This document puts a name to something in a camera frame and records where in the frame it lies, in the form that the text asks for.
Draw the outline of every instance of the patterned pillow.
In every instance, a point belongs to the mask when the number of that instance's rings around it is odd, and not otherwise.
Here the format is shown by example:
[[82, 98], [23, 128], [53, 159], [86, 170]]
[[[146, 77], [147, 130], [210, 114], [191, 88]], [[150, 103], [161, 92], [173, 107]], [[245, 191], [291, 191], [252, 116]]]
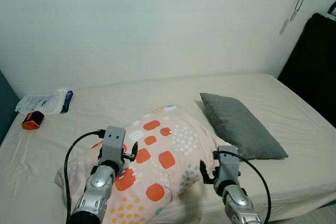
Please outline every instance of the patterned pillow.
[[[114, 181], [104, 224], [147, 223], [178, 194], [201, 179], [200, 159], [208, 172], [214, 169], [212, 151], [223, 140], [176, 106], [166, 106], [144, 115], [126, 128], [124, 149], [138, 142], [133, 163], [126, 161]], [[97, 165], [101, 143], [68, 165], [72, 210], [81, 197], [91, 169]], [[63, 187], [61, 168], [55, 182]]]

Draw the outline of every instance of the orange polka dot pattern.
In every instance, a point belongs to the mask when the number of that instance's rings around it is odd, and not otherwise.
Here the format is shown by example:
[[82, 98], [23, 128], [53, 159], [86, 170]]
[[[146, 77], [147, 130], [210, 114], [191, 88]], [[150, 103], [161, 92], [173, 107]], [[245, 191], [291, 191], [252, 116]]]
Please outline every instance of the orange polka dot pattern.
[[110, 213], [113, 215], [112, 223], [137, 223], [136, 221], [144, 222], [145, 217], [141, 216], [144, 206], [141, 205], [138, 198], [122, 198], [122, 205], [117, 208], [110, 209]]
[[158, 113], [162, 112], [162, 111], [163, 111], [163, 108], [164, 108], [164, 107], [159, 107], [159, 108], [157, 108], [156, 110], [153, 110], [153, 111], [152, 111], [152, 114], [158, 114]]

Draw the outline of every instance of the orange object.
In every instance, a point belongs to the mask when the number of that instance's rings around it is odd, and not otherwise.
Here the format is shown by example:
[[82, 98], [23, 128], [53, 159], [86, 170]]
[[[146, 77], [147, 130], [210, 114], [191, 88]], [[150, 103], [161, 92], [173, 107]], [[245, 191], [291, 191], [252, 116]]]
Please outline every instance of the orange object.
[[143, 126], [143, 128], [147, 131], [151, 131], [156, 127], [160, 126], [160, 122], [158, 120], [151, 121]]
[[147, 188], [146, 195], [151, 201], [159, 201], [164, 196], [164, 189], [160, 184], [153, 184]]
[[126, 168], [124, 169], [124, 172], [115, 179], [114, 184], [118, 191], [124, 191], [127, 188], [133, 186], [134, 182], [135, 182], [135, 176], [133, 170], [130, 168]]
[[174, 156], [170, 151], [166, 151], [159, 154], [159, 162], [163, 168], [168, 169], [175, 165]]
[[146, 148], [142, 148], [138, 150], [138, 154], [136, 156], [137, 157], [135, 158], [135, 160], [138, 164], [146, 162], [147, 160], [151, 158], [151, 154], [147, 151]]
[[40, 111], [30, 112], [23, 120], [21, 126], [26, 130], [37, 129], [40, 127], [43, 118], [44, 115]]
[[145, 138], [145, 144], [146, 145], [151, 145], [156, 142], [156, 137], [155, 136], [148, 136]]
[[163, 129], [160, 129], [160, 133], [163, 136], [169, 136], [170, 134], [172, 134], [172, 131], [170, 128], [163, 128]]

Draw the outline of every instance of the gray pillow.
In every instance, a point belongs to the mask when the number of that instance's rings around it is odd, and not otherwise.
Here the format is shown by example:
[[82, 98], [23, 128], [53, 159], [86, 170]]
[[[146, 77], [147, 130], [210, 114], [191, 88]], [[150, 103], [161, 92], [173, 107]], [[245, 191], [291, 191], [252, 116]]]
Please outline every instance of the gray pillow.
[[201, 93], [205, 111], [218, 136], [246, 159], [288, 157], [278, 141], [239, 100]]

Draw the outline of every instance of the mattress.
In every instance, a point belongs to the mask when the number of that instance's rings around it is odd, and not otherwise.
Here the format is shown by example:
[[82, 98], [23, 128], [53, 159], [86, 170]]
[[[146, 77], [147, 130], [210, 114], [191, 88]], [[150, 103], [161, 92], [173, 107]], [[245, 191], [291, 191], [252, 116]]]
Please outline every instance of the mattress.
[[[283, 160], [252, 161], [269, 186], [271, 220], [303, 215], [336, 199], [336, 129], [287, 87], [266, 74], [179, 78], [76, 90], [69, 113], [48, 115], [33, 131], [21, 128], [24, 116], [19, 114], [0, 147], [2, 222], [65, 223], [66, 205], [54, 176], [71, 143], [83, 133], [126, 126], [169, 104], [181, 106], [213, 131], [200, 92], [241, 100], [288, 153]], [[98, 141], [96, 136], [84, 139], [72, 157]], [[247, 165], [241, 163], [240, 171], [241, 186], [264, 219], [263, 185]], [[151, 220], [154, 223], [230, 222], [212, 185], [198, 182]]]

